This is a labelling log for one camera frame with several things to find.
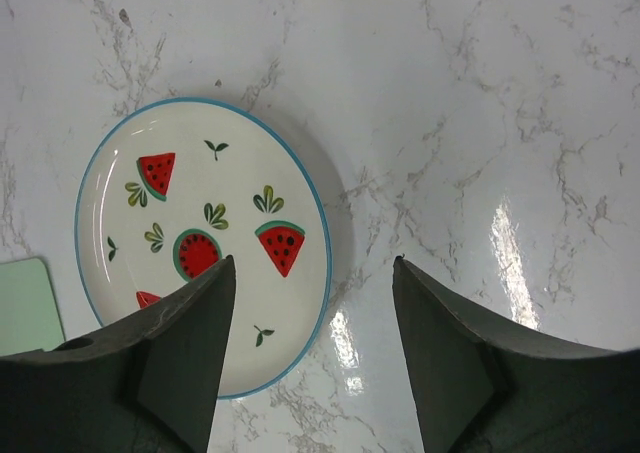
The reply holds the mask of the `watermelon pattern plate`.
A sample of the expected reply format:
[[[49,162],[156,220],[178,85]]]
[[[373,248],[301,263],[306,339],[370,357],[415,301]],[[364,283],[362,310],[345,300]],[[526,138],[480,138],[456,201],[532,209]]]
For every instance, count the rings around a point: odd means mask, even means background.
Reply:
[[[308,172],[272,128],[220,101],[163,100],[118,123],[81,180],[74,242],[104,326],[233,258],[223,399],[289,373],[327,309],[331,239]]]

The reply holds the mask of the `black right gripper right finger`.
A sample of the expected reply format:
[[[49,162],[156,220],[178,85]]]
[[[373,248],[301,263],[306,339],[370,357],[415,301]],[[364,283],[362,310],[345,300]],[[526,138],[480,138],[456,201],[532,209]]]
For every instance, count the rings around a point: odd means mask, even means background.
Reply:
[[[393,299],[428,452],[635,452],[639,353],[553,337],[397,258]]]

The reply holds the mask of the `green clipboard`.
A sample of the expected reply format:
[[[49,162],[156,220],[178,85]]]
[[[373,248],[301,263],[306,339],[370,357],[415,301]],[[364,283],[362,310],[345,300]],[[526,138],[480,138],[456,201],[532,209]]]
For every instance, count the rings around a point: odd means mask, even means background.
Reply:
[[[2,356],[50,351],[65,341],[48,271],[39,258],[1,265]]]

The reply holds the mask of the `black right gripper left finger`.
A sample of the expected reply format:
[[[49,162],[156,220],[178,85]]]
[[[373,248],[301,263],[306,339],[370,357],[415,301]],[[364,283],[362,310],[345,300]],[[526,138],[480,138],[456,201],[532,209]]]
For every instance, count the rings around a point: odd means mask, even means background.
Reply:
[[[206,451],[235,296],[227,256],[113,324],[2,357],[2,451]]]

